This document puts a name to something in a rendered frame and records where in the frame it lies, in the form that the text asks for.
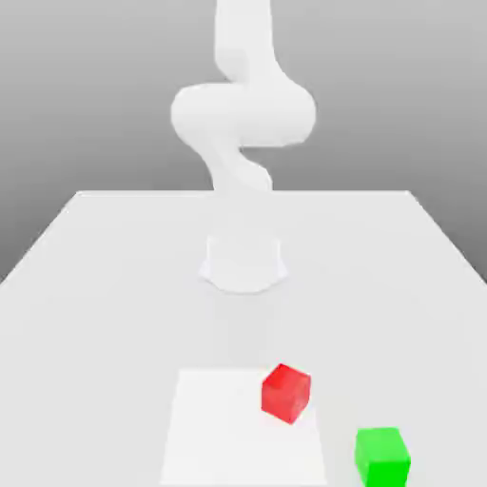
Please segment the small green cube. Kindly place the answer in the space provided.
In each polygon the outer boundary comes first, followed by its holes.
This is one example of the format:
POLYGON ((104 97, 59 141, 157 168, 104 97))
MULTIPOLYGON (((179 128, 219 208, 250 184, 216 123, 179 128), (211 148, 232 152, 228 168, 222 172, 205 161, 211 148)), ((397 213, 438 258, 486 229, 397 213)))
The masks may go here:
POLYGON ((363 487, 406 487, 411 456, 398 428, 360 428, 354 459, 363 487))

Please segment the small red cube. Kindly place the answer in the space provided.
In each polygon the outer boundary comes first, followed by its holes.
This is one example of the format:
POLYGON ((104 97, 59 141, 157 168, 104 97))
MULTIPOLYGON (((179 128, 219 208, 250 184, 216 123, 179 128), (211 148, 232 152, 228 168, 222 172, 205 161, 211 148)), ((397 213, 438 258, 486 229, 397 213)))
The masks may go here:
POLYGON ((283 363, 263 380, 261 409, 293 424, 306 408, 311 393, 311 376, 283 363))

